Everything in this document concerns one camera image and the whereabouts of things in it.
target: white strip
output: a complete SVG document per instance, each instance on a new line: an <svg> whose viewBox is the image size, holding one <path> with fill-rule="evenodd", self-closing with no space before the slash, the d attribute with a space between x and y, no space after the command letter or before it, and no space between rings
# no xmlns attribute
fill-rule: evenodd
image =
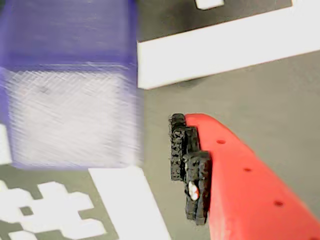
<svg viewBox="0 0 320 240"><path fill-rule="evenodd" d="M142 169L90 169L119 240L170 240Z"/></svg>
<svg viewBox="0 0 320 240"><path fill-rule="evenodd" d="M11 153L6 126L0 124L0 165L11 164Z"/></svg>
<svg viewBox="0 0 320 240"><path fill-rule="evenodd" d="M320 50L320 0L138 44L138 86L151 89Z"/></svg>
<svg viewBox="0 0 320 240"><path fill-rule="evenodd" d="M195 0L196 7L201 10L207 10L222 6L225 4L224 0Z"/></svg>

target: hole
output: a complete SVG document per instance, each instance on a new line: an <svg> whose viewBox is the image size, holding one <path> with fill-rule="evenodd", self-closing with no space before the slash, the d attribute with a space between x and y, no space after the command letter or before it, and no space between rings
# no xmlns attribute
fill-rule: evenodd
<svg viewBox="0 0 320 240"><path fill-rule="evenodd" d="M225 140L222 140L222 139L217 140L216 142L217 142L218 144L225 144L225 143L226 143L226 141L225 141Z"/></svg>
<svg viewBox="0 0 320 240"><path fill-rule="evenodd" d="M275 206L277 207L282 207L284 205L284 203L282 201L274 201L273 203Z"/></svg>
<svg viewBox="0 0 320 240"><path fill-rule="evenodd" d="M28 206L24 206L24 207L20 207L21 213L23 216L31 216L34 214L34 212L32 211L32 209Z"/></svg>

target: white tape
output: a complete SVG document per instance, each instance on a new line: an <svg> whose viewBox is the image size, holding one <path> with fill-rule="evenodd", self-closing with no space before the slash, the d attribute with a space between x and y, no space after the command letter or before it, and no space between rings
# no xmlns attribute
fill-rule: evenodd
<svg viewBox="0 0 320 240"><path fill-rule="evenodd" d="M11 153L6 126L0 124L0 165L11 164Z"/></svg>

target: gray floor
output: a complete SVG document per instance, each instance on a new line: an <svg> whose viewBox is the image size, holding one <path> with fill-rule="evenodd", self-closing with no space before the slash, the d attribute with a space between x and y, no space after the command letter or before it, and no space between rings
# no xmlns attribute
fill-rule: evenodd
<svg viewBox="0 0 320 240"><path fill-rule="evenodd" d="M145 91L144 171L173 240L210 237L185 220L183 186L170 181L172 113L217 118L320 219L319 61L314 52Z"/></svg>

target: black surface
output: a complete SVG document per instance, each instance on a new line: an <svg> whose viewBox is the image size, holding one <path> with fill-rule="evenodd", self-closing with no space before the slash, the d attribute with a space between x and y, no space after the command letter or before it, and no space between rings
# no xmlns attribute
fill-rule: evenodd
<svg viewBox="0 0 320 240"><path fill-rule="evenodd" d="M194 0L137 2L141 42L292 6L291 0L224 0L223 6L200 10Z"/></svg>
<svg viewBox="0 0 320 240"><path fill-rule="evenodd" d="M81 192L87 194L94 208L79 211L79 215L82 219L96 219L102 222L107 234L85 238L85 240L119 239L88 171L26 171L9 165L3 165L0 166L0 180L6 183L8 189L21 188L30 192L34 200L43 198L37 185L49 182L63 184L69 193ZM28 207L20 208L20 210L24 216L33 214L32 210ZM22 230L23 228L19 223L7 223L0 220L1 240L11 240L8 235L9 233ZM63 237L59 230L36 233L35 236L37 240L70 240Z"/></svg>

